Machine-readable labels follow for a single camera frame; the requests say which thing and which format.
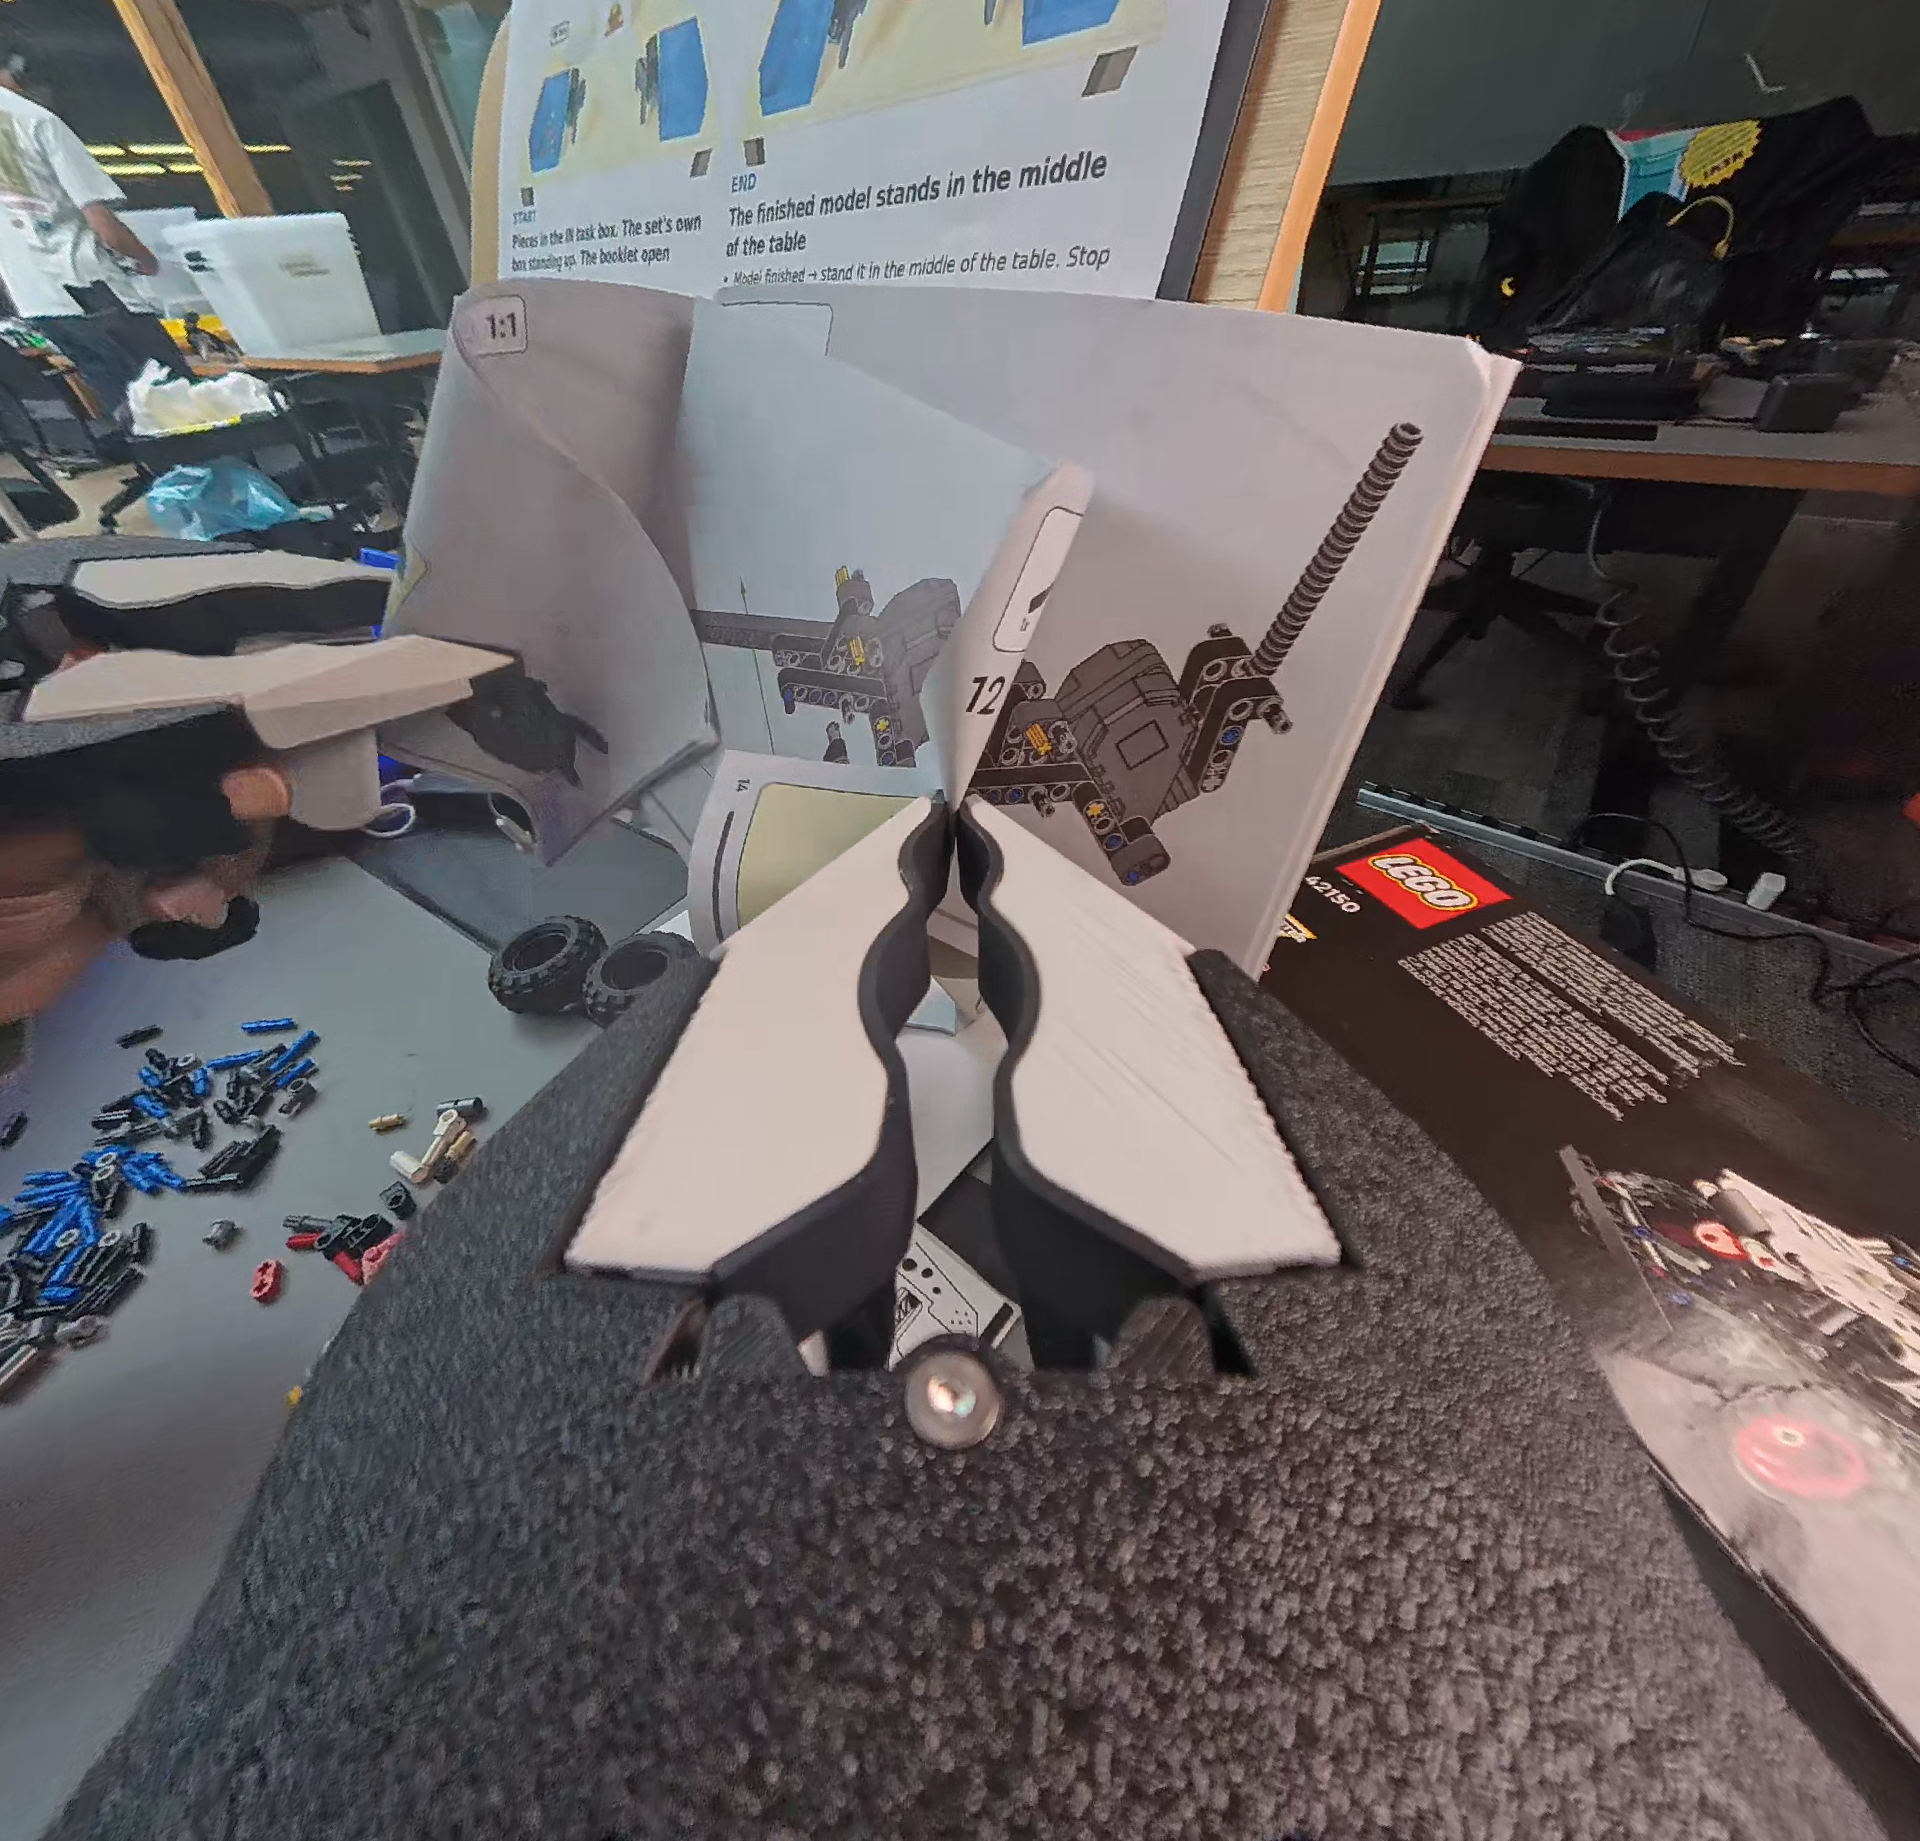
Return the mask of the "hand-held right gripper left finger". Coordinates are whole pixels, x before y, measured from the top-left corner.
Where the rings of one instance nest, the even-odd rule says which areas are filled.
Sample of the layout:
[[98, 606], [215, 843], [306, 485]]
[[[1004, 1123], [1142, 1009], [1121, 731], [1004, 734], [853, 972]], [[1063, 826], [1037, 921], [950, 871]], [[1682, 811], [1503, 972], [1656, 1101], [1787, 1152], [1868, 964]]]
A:
[[563, 1264], [770, 1300], [797, 1341], [892, 1289], [920, 1192], [897, 1039], [940, 895], [920, 798], [730, 939]]

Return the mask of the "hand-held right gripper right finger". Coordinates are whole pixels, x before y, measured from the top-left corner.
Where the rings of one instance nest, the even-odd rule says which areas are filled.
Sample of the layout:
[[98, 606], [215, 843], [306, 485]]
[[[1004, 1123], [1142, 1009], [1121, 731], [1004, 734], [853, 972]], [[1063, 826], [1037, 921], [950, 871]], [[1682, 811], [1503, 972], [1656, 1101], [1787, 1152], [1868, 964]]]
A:
[[1256, 1072], [1254, 978], [982, 800], [957, 881], [1004, 1033], [990, 1216], [1031, 1362], [1091, 1375], [1161, 1343], [1244, 1375], [1219, 1288], [1345, 1264]]

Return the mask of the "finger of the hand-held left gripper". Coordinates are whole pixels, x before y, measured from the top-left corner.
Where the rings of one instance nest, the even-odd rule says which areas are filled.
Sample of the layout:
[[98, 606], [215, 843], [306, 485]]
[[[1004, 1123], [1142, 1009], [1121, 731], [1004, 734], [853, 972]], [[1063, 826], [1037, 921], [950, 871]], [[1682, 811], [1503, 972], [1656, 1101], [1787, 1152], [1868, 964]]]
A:
[[193, 549], [80, 561], [60, 590], [60, 615], [73, 639], [103, 651], [224, 658], [370, 639], [390, 593], [392, 572], [359, 561]]
[[274, 765], [289, 815], [321, 832], [368, 826], [384, 811], [377, 728], [445, 709], [516, 653], [429, 635], [288, 643], [254, 653], [131, 648], [42, 678], [23, 707], [23, 752], [156, 739], [193, 719], [238, 719], [239, 765]]

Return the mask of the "instruction booklet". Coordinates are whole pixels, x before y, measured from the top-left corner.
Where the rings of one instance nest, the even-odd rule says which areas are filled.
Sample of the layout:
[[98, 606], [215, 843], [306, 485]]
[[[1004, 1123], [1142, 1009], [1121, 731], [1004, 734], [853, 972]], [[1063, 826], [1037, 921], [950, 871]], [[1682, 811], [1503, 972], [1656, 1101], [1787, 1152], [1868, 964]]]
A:
[[387, 634], [508, 653], [387, 755], [726, 942], [762, 798], [974, 794], [1260, 972], [1512, 386], [1175, 302], [531, 281], [459, 302]]

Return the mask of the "person's left hand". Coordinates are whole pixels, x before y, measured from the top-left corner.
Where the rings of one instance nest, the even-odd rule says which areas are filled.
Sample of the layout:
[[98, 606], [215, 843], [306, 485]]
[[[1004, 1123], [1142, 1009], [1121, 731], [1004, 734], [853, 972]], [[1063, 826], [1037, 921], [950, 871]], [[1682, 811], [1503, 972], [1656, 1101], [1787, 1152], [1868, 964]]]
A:
[[289, 815], [293, 786], [255, 765], [222, 780], [224, 806], [247, 849], [207, 857], [191, 871], [135, 881], [120, 895], [60, 806], [2, 811], [2, 1032], [31, 1025], [122, 936], [170, 928], [215, 939], [254, 891], [270, 826]]

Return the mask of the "blue plastic bag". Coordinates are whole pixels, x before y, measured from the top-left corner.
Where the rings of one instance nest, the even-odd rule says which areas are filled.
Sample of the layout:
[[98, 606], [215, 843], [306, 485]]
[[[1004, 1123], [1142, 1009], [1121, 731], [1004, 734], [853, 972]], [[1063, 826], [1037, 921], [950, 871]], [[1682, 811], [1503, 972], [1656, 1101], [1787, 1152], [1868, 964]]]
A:
[[145, 492], [156, 533], [219, 541], [304, 520], [304, 509], [255, 464], [219, 459], [175, 464]]

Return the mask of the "black office chair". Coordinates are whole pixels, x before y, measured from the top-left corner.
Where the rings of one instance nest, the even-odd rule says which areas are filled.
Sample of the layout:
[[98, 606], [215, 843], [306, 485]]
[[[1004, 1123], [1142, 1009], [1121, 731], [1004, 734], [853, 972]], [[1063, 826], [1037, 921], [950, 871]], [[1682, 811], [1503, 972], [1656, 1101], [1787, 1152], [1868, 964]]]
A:
[[1417, 606], [1446, 624], [1400, 674], [1390, 707], [1427, 707], [1427, 675], [1464, 643], [1486, 639], [1496, 624], [1577, 651], [1579, 643], [1565, 624], [1592, 624], [1597, 606], [1523, 581], [1523, 555], [1583, 555], [1611, 495], [1615, 484], [1597, 477], [1482, 475], [1443, 549], [1454, 572], [1434, 581]]
[[127, 432], [83, 410], [73, 384], [2, 340], [2, 459], [27, 477], [33, 533], [80, 520], [83, 509], [67, 481], [131, 472], [131, 481], [98, 510], [98, 528], [120, 537], [151, 475], [135, 461]]

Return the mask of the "white plastic bag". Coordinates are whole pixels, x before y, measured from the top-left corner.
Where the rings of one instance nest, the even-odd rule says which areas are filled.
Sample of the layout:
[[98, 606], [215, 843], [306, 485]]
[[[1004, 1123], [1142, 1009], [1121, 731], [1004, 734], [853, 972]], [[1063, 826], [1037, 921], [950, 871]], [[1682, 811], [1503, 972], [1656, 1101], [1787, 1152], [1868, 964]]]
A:
[[242, 368], [215, 376], [146, 363], [127, 386], [127, 432], [139, 441], [212, 432], [282, 414], [274, 389]]

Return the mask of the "grey work table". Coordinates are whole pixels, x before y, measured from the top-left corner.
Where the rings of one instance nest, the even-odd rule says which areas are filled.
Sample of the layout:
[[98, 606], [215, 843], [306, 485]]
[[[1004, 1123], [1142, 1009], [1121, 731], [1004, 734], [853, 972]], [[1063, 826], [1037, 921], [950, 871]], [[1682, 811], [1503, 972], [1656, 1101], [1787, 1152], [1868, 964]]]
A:
[[212, 359], [188, 355], [188, 372], [198, 376], [215, 376], [222, 372], [247, 368], [254, 375], [326, 375], [326, 376], [392, 376], [437, 372], [445, 350], [444, 328], [423, 328], [410, 333], [382, 333], [370, 340], [317, 343], [296, 352], [247, 355], [229, 352]]

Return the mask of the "dark grey flat panel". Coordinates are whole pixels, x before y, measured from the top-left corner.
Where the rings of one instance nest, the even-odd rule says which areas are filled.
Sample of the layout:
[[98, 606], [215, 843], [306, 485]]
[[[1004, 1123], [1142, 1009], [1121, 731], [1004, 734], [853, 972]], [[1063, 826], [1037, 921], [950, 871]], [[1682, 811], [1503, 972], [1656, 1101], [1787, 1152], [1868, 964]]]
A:
[[417, 826], [405, 839], [359, 832], [347, 854], [484, 948], [552, 916], [579, 916], [624, 939], [670, 919], [686, 899], [682, 857], [620, 823], [597, 826], [555, 867], [510, 849], [497, 826]]

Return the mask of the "white sticker sheet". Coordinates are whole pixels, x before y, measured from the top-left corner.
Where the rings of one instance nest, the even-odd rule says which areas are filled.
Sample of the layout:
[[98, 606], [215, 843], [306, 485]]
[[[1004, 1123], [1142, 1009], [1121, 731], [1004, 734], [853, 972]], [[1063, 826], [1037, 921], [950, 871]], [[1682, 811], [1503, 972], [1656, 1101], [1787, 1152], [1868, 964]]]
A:
[[994, 1353], [1019, 1328], [1019, 1304], [948, 1249], [925, 1226], [913, 1226], [895, 1281], [895, 1341], [890, 1367], [930, 1343]]

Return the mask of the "white plastic storage bin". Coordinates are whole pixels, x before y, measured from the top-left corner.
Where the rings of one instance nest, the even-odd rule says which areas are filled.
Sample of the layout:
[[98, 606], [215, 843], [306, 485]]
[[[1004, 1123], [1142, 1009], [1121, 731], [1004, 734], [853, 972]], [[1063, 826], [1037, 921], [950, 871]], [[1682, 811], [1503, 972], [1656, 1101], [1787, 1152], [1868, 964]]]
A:
[[296, 355], [374, 340], [377, 312], [347, 214], [180, 220], [156, 249], [185, 264], [247, 355]]
[[188, 312], [207, 312], [207, 300], [191, 267], [185, 264], [180, 246], [175, 243], [179, 228], [198, 224], [198, 212], [191, 205], [146, 205], [122, 212], [122, 220], [131, 234], [145, 239], [145, 246], [156, 255], [156, 273], [131, 273], [135, 308], [159, 312], [163, 319], [185, 319]]

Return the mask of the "black toy set box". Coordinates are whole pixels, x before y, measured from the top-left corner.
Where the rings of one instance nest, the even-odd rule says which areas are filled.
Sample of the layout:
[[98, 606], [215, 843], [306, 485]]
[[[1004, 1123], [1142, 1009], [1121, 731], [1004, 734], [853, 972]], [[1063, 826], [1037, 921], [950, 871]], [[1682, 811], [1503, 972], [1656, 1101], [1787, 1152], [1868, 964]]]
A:
[[1309, 870], [1265, 988], [1478, 1184], [1669, 1489], [1918, 1748], [1918, 1142], [1417, 836]]

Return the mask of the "pile of red white pieces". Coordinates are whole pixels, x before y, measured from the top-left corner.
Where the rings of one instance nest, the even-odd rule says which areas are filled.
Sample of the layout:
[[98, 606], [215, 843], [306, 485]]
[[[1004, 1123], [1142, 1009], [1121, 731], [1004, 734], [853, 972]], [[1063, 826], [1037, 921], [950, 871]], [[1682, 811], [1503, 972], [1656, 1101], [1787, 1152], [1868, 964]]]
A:
[[[476, 1125], [489, 1118], [484, 1097], [444, 1101], [434, 1109], [434, 1131], [422, 1152], [392, 1149], [387, 1166], [392, 1180], [377, 1192], [370, 1211], [288, 1216], [288, 1254], [317, 1254], [326, 1264], [362, 1288], [377, 1278], [405, 1228], [417, 1218], [427, 1191], [450, 1184], [476, 1149]], [[185, 1192], [239, 1192], [258, 1180], [279, 1157], [282, 1137], [265, 1128], [242, 1134], [207, 1159], [185, 1180]]]

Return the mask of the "wooden pillar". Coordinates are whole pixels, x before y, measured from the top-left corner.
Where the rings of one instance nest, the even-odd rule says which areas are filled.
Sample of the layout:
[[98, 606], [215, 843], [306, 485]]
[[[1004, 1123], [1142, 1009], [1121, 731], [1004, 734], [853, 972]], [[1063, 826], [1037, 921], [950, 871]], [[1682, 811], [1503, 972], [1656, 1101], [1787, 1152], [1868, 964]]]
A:
[[180, 140], [199, 158], [224, 217], [269, 217], [274, 204], [242, 148], [179, 0], [112, 0]]

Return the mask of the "pile of blue black pins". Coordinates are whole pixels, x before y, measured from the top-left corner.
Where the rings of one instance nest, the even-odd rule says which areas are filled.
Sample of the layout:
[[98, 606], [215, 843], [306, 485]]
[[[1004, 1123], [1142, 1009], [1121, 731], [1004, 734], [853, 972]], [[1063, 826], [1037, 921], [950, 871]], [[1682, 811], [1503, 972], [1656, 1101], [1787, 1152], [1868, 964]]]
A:
[[83, 1148], [2, 1180], [2, 1403], [107, 1336], [156, 1263], [153, 1205], [229, 1254], [234, 1205], [274, 1170], [285, 1125], [317, 1097], [321, 1033], [289, 1017], [238, 1025], [238, 1047], [179, 1047], [159, 1022], [116, 1039], [120, 1084]]

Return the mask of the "grey wood-edged table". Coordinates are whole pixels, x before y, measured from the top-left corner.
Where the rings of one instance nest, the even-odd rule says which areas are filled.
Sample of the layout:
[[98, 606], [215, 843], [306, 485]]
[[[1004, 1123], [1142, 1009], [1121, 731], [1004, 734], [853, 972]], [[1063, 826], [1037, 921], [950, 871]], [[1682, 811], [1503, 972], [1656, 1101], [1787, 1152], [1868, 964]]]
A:
[[1796, 800], [1918, 786], [1918, 398], [1892, 376], [1721, 381], [1705, 398], [1764, 420], [1548, 417], [1531, 395], [1482, 475], [1615, 484], [1583, 555], [1523, 555], [1523, 581], [1597, 606], [1563, 648], [1606, 717], [1592, 806], [1637, 818], [1665, 780], [1740, 870], [1766, 854], [1818, 881]]

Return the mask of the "black backpack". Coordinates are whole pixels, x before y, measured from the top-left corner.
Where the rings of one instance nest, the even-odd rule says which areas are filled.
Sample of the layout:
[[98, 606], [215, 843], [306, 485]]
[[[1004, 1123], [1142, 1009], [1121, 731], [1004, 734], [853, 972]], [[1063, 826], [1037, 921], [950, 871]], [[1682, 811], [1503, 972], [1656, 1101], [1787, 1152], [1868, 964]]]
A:
[[1787, 340], [1836, 234], [1914, 158], [1918, 133], [1876, 133], [1855, 97], [1644, 136], [1577, 125], [1490, 212], [1464, 330], [1496, 352], [1545, 333]]

